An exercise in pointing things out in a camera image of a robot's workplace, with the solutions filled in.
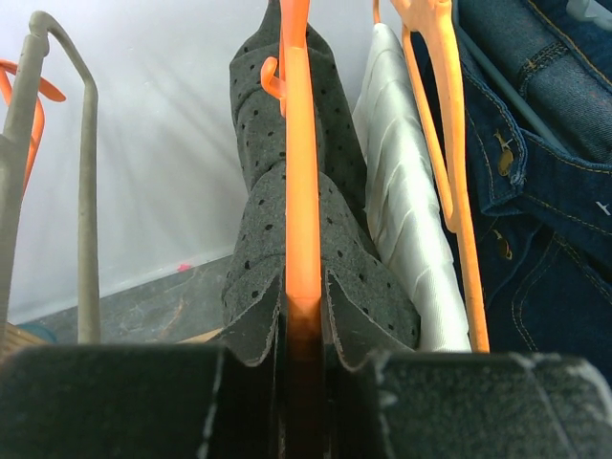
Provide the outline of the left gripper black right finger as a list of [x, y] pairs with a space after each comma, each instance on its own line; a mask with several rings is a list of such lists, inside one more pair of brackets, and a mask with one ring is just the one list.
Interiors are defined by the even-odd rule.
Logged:
[[338, 458], [607, 458], [611, 390], [559, 354], [416, 352], [328, 276]]

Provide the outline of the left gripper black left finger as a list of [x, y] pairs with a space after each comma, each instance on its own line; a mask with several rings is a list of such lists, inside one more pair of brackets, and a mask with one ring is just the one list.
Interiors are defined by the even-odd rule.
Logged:
[[5, 458], [272, 458], [282, 279], [199, 344], [45, 345], [1, 368]]

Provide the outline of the dark grey dotted garment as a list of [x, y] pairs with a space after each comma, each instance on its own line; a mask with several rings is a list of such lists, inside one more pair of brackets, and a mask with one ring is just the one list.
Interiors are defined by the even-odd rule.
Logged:
[[222, 291], [233, 323], [265, 294], [289, 307], [291, 343], [313, 343], [328, 305], [350, 338], [416, 349], [421, 318], [367, 231], [366, 166], [333, 52], [303, 2], [272, 1], [229, 66], [248, 190]]

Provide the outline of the orange hanger of grey garment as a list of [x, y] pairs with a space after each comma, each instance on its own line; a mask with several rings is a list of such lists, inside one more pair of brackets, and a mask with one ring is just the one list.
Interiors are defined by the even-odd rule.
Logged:
[[286, 121], [285, 455], [324, 454], [317, 139], [306, 31], [310, 4], [280, 4], [277, 57], [260, 76]]

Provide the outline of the orange hanger of white garment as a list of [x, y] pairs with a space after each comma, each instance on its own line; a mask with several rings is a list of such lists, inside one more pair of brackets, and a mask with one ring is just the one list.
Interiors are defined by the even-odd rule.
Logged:
[[490, 349], [466, 172], [466, 121], [462, 72], [449, 1], [397, 1], [395, 33], [431, 162], [443, 230], [463, 297], [470, 351]]

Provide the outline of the blue-grey hanger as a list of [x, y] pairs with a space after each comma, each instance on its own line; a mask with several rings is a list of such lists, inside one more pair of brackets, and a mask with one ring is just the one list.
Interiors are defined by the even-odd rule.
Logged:
[[563, 147], [611, 160], [611, 37], [561, 1], [461, 1], [460, 27]]

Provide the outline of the teal plastic bin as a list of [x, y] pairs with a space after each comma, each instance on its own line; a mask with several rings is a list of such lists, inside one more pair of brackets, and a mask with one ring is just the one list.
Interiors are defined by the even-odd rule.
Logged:
[[38, 337], [39, 339], [43, 339], [44, 341], [47, 341], [50, 343], [57, 343], [57, 338], [55, 334], [43, 325], [40, 325], [37, 323], [23, 323], [23, 324], [19, 324], [18, 327], [21, 330], [24, 330]]

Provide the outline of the white garment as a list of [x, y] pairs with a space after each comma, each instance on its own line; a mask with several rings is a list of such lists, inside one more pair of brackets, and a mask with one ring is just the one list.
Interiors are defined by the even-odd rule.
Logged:
[[370, 234], [421, 316], [421, 350], [469, 352], [466, 308], [403, 49], [384, 23], [372, 30], [353, 122], [367, 166]]

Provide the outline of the blue denim jeans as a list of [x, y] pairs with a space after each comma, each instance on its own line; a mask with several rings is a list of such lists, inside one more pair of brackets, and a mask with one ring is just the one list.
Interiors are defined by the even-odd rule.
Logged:
[[[460, 27], [466, 158], [490, 347], [577, 355], [611, 372], [611, 160], [567, 151]], [[586, 4], [580, 23], [611, 17]]]

